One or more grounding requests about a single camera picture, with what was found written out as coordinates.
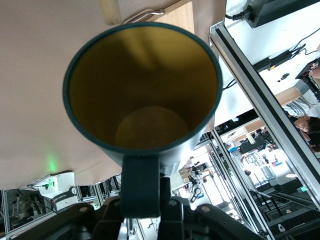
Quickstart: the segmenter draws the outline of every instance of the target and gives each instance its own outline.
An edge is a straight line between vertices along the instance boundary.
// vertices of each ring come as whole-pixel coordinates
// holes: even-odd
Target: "beige tabletop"
[[[120,0],[123,19],[174,0]],[[194,32],[208,43],[224,19],[226,1],[193,0]],[[121,172],[69,120],[62,100],[64,74],[75,53],[112,28],[98,1],[34,0],[0,3],[0,189],[16,189],[47,174],[71,170],[76,185]]]

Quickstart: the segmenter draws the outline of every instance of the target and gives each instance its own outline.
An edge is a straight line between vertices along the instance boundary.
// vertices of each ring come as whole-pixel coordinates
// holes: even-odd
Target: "bolt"
[[[169,201],[169,206],[175,206],[175,205],[177,205],[177,202],[175,200]]]
[[[85,211],[87,211],[88,210],[88,207],[87,206],[83,206],[83,207],[80,207],[79,208],[79,212],[85,212]]]
[[[205,213],[209,213],[210,212],[210,208],[208,208],[207,206],[201,207],[201,210],[204,211]]]

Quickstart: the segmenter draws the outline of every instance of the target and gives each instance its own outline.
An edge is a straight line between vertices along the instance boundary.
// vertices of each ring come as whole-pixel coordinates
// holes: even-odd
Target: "mug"
[[[122,166],[123,216],[158,217],[160,174],[176,173],[189,159],[217,109],[222,74],[192,33],[132,23],[85,44],[62,92],[74,126]]]

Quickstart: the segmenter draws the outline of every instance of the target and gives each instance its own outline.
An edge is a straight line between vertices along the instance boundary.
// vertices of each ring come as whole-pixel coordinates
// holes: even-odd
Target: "mug rim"
[[[95,43],[97,43],[101,39],[103,39],[111,34],[114,34],[116,32],[119,32],[119,31],[122,31],[125,29],[140,28],[140,27],[159,27],[159,28],[166,28],[166,29],[174,30],[174,31],[177,31],[181,34],[184,34],[185,36],[191,38],[196,43],[198,43],[204,49],[204,51],[208,54],[211,61],[213,61],[213,65],[215,66],[216,76],[217,76],[217,92],[216,92],[214,104],[213,104],[212,108],[210,109],[209,113],[192,131],[190,131],[185,136],[183,136],[183,137],[181,137],[181,138],[179,138],[169,144],[159,146],[159,147],[146,148],[146,149],[131,149],[131,148],[124,148],[124,147],[115,146],[115,145],[109,144],[107,142],[104,142],[104,141],[100,140],[99,138],[93,136],[91,133],[89,133],[79,123],[79,121],[77,120],[77,118],[74,115],[74,112],[72,110],[72,107],[71,107],[71,104],[69,101],[69,85],[70,85],[71,76],[73,74],[73,70],[74,70],[75,66],[77,65],[79,59],[92,45],[94,45]],[[223,84],[223,79],[222,79],[222,72],[221,72],[219,62],[218,62],[216,56],[214,55],[213,51],[210,49],[210,47],[202,39],[200,39],[198,36],[192,34],[191,32],[189,32],[187,30],[184,30],[180,27],[173,26],[173,25],[166,24],[166,23],[136,22],[136,23],[131,23],[131,24],[120,25],[120,26],[111,28],[109,30],[106,30],[106,31],[96,35],[94,38],[89,40],[85,45],[83,45],[80,48],[80,50],[72,58],[70,64],[68,65],[66,73],[64,75],[63,86],[62,86],[62,98],[63,98],[63,104],[65,107],[66,113],[67,113],[68,117],[70,118],[71,122],[73,123],[73,125],[75,126],[75,128],[82,135],[84,135],[88,140],[93,142],[94,144],[98,145],[99,147],[101,147],[103,149],[106,149],[106,150],[109,150],[109,151],[112,151],[115,153],[122,153],[125,155],[154,155],[159,152],[170,150],[176,146],[179,146],[179,145],[187,142],[188,140],[192,139],[192,137],[194,135],[196,135],[197,133],[199,133],[201,130],[203,130],[206,127],[206,125],[209,123],[211,118],[214,116],[214,114],[218,108],[218,105],[220,103],[221,95],[222,95],[222,84]]]

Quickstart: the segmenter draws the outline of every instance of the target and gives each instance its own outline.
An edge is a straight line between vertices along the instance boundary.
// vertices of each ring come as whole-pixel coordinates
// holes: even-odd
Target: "wooden handle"
[[[104,22],[116,25],[122,22],[118,0],[99,0]]]

